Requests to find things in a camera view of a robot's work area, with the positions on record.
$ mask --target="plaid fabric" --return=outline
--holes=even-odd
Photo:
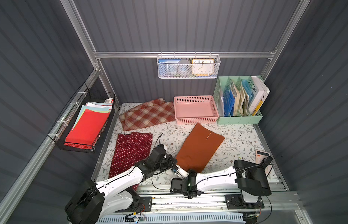
[[[145,102],[119,115],[124,131],[147,128],[175,120],[173,102],[163,98]]]

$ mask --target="red paper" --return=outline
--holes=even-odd
[[[108,116],[109,113],[85,110],[76,127],[68,134],[66,142],[92,145]]]

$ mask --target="metal wall panel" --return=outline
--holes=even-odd
[[[120,103],[213,95],[217,79],[160,79],[155,59],[101,59]],[[267,59],[221,59],[218,76],[259,75]]]
[[[67,224],[64,207],[79,186],[91,178],[99,154],[55,147],[7,223]]]
[[[97,51],[271,51],[298,0],[75,0]]]
[[[348,223],[348,1],[312,0],[266,83],[259,126],[290,189],[315,223]]]
[[[93,67],[57,1],[0,1],[0,202]]]

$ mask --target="pink plastic basket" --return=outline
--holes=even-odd
[[[176,96],[174,110],[177,124],[215,123],[219,117],[213,96]]]

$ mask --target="clock face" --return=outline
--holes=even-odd
[[[208,76],[214,73],[214,59],[193,59],[192,60],[192,74],[197,76]]]

